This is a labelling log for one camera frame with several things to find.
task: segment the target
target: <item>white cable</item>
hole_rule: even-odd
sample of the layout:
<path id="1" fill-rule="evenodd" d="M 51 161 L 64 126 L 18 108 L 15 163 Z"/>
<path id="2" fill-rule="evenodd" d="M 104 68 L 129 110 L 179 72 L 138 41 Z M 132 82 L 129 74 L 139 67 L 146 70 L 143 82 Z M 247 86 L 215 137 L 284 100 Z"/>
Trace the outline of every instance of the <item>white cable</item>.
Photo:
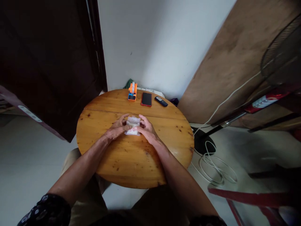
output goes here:
<path id="1" fill-rule="evenodd" d="M 251 77 L 251 78 L 249 78 L 245 83 L 243 83 L 240 87 L 238 87 L 236 90 L 234 90 L 231 94 L 230 94 L 230 96 L 227 98 L 227 99 L 225 99 L 221 104 L 219 104 L 218 106 L 217 106 L 217 108 L 216 108 L 216 110 L 213 112 L 213 114 L 211 115 L 211 117 L 208 119 L 208 121 L 207 122 L 205 122 L 204 124 L 207 124 L 211 119 L 212 119 L 212 117 L 215 115 L 215 113 L 217 112 L 217 110 L 219 109 L 219 107 L 221 106 L 221 105 L 223 105 L 227 100 L 229 100 L 231 97 L 232 97 L 232 95 L 236 92 L 236 91 L 238 91 L 238 90 L 240 90 L 244 85 L 246 85 L 250 80 L 252 80 L 253 78 L 255 78 L 257 75 L 259 75 L 261 73 L 261 71 L 259 71 L 257 74 L 255 74 L 253 77 Z M 203 128 L 203 127 L 200 127 L 200 128 L 198 128 L 194 133 L 193 133 L 193 137 L 194 137 L 194 135 L 199 131 L 199 129 L 201 129 L 201 128 Z M 210 144 L 212 144 L 213 145 L 213 147 L 214 147 L 214 149 L 216 150 L 216 147 L 214 146 L 214 144 L 213 143 L 211 143 L 210 141 L 206 141 L 205 142 L 205 147 L 206 147 L 206 151 L 207 151 L 207 153 L 205 153 L 204 155 L 201 155 L 201 154 L 199 154 L 197 151 L 196 151 L 196 149 L 194 149 L 195 150 L 195 152 L 198 154 L 198 155 L 200 155 L 201 157 L 200 157 L 200 159 L 199 159 L 199 161 L 198 161 L 198 165 L 199 165 L 199 167 L 201 168 L 201 170 L 203 171 L 203 173 L 206 175 L 206 177 L 194 166 L 194 164 L 193 163 L 191 163 L 192 164 L 192 166 L 195 168 L 195 170 L 206 180 L 206 181 L 208 181 L 209 183 L 211 183 L 211 184 L 213 184 L 213 185 L 215 185 L 215 186 L 222 186 L 222 185 L 224 185 L 224 183 L 225 183 L 225 179 L 226 180 L 228 180 L 228 181 L 230 181 L 231 183 L 237 183 L 237 175 L 236 175 L 236 173 L 235 173 L 235 171 L 230 167 L 230 166 L 228 166 L 223 160 L 221 160 L 220 158 L 218 158 L 218 157 L 215 157 L 215 156 L 210 156 L 210 154 L 214 154 L 214 152 L 213 153 L 209 153 L 208 152 L 208 148 L 207 148 L 207 142 L 208 143 L 210 143 Z M 217 167 L 215 164 L 214 164 L 214 162 L 212 161 L 212 159 L 211 158 L 215 158 L 215 159 L 217 159 L 217 160 L 219 160 L 220 162 L 222 162 L 224 165 L 226 165 L 229 169 L 231 169 L 232 171 L 233 171 L 233 173 L 235 174 L 235 179 L 233 179 L 229 174 L 227 174 L 225 171 L 223 171 L 222 169 L 220 169 L 219 167 Z M 205 171 L 204 171 L 204 169 L 203 169 L 203 167 L 202 167 L 202 161 L 204 162 L 204 163 L 206 163 L 206 164 L 208 164 L 208 165 L 210 165 L 210 166 L 212 166 L 215 170 L 216 170 L 216 172 L 218 173 L 218 175 L 220 176 L 220 181 L 215 181 L 213 178 L 211 178 Z"/>
<path id="2" fill-rule="evenodd" d="M 236 175 L 236 172 L 235 172 L 230 166 L 228 166 L 223 160 L 221 160 L 220 158 L 215 157 L 215 156 L 210 156 L 210 154 L 214 154 L 215 152 L 209 152 L 209 151 L 208 151 L 207 143 L 210 143 L 210 144 L 214 147 L 214 149 L 216 150 L 216 147 L 215 147 L 214 144 L 211 143 L 210 141 L 206 141 L 206 142 L 205 142 L 205 147 L 206 147 L 207 153 L 205 153 L 204 155 L 199 154 L 199 153 L 196 151 L 196 149 L 194 149 L 195 152 L 196 152 L 198 155 L 201 156 L 200 159 L 198 160 L 198 165 L 199 165 L 199 167 L 201 168 L 202 172 L 203 172 L 206 176 L 204 176 L 204 175 L 203 175 L 203 174 L 202 174 L 202 173 L 194 166 L 193 163 L 191 163 L 192 166 L 195 168 L 195 170 L 196 170 L 196 171 L 197 171 L 197 172 L 198 172 L 198 173 L 199 173 L 199 174 L 200 174 L 207 182 L 213 184 L 214 186 L 222 186 L 222 185 L 224 185 L 225 179 L 228 180 L 228 181 L 231 182 L 231 183 L 235 183 L 235 184 L 236 184 L 236 183 L 237 183 L 237 175 Z M 228 173 L 226 173 L 224 170 L 222 170 L 222 169 L 220 169 L 219 167 L 217 167 L 217 166 L 214 164 L 214 162 L 212 161 L 212 158 L 215 158 L 215 159 L 219 160 L 219 161 L 222 162 L 225 166 L 227 166 L 229 169 L 231 169 L 231 170 L 233 171 L 233 173 L 235 174 L 235 179 L 233 179 L 233 178 L 232 178 Z M 220 177 L 220 180 L 219 180 L 219 181 L 214 180 L 212 177 L 210 177 L 210 176 L 205 172 L 205 170 L 204 170 L 203 167 L 202 167 L 202 161 L 203 161 L 204 163 L 210 165 L 211 167 L 213 167 L 213 168 L 216 170 L 217 174 L 218 174 L 219 177 Z"/>
<path id="3" fill-rule="evenodd" d="M 205 122 L 204 124 L 207 124 L 207 123 L 212 119 L 212 117 L 215 115 L 215 113 L 217 112 L 217 110 L 219 109 L 219 107 L 220 107 L 222 104 L 224 104 L 227 100 L 229 100 L 229 99 L 232 97 L 232 95 L 233 95 L 236 91 L 238 91 L 239 89 L 241 89 L 241 88 L 242 88 L 244 85 L 246 85 L 250 80 L 252 80 L 254 77 L 256 77 L 257 75 L 259 75 L 260 72 L 261 72 L 261 71 L 259 71 L 259 72 L 258 72 L 256 75 L 254 75 L 252 78 L 249 78 L 245 83 L 243 83 L 240 87 L 238 87 L 236 90 L 234 90 L 234 91 L 230 94 L 230 96 L 229 96 L 227 99 L 225 99 L 220 105 L 217 106 L 216 110 L 213 112 L 213 114 L 211 115 L 211 117 L 209 118 L 209 120 L 208 120 L 207 122 Z"/>

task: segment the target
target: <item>wooden tabletop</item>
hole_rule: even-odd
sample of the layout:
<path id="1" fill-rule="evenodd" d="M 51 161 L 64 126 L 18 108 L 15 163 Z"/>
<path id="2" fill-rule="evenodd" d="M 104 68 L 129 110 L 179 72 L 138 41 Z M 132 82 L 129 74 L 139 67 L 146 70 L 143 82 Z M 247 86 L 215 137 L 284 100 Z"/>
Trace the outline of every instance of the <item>wooden tabletop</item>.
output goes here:
<path id="1" fill-rule="evenodd" d="M 153 124 L 158 136 L 177 160 L 187 168 L 191 162 L 194 140 L 190 125 L 171 102 L 163 107 L 152 94 L 152 106 L 141 105 L 144 91 L 137 91 L 135 102 L 128 100 L 127 89 L 106 92 L 92 100 L 77 123 L 77 144 L 84 154 L 121 115 L 142 114 Z M 152 188 L 165 184 L 162 165 L 154 147 L 145 137 L 122 134 L 107 148 L 97 173 L 104 179 L 130 188 Z"/>

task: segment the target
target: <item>green cloth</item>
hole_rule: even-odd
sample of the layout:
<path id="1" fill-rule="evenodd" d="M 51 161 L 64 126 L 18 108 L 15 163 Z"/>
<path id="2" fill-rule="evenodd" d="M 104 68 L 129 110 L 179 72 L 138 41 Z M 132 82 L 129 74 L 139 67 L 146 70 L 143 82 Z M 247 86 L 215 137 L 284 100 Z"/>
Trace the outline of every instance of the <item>green cloth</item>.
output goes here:
<path id="1" fill-rule="evenodd" d="M 134 80 L 130 78 L 130 79 L 127 81 L 125 87 L 123 87 L 123 88 L 124 88 L 124 89 L 130 88 L 130 87 L 131 87 L 131 83 L 132 83 L 133 81 L 134 81 Z"/>

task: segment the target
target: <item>remote control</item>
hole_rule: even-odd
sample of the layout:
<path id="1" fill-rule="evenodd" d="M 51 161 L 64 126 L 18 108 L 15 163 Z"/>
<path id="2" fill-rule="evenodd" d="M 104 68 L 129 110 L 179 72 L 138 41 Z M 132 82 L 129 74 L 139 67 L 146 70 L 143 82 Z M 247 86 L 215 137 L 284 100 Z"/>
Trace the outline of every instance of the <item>remote control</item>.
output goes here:
<path id="1" fill-rule="evenodd" d="M 160 104 L 163 105 L 163 107 L 167 107 L 168 103 L 166 103 L 164 100 L 162 100 L 160 97 L 155 97 L 155 100 L 158 101 Z"/>

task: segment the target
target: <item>door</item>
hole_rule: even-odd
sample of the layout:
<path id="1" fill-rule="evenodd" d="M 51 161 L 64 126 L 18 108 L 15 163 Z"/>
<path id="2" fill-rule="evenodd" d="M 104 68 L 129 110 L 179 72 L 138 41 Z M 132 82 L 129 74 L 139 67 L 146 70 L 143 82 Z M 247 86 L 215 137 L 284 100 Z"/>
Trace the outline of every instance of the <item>door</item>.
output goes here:
<path id="1" fill-rule="evenodd" d="M 0 94 L 69 142 L 84 106 L 107 91 L 97 1 L 88 2 L 7 0 L 0 9 Z"/>

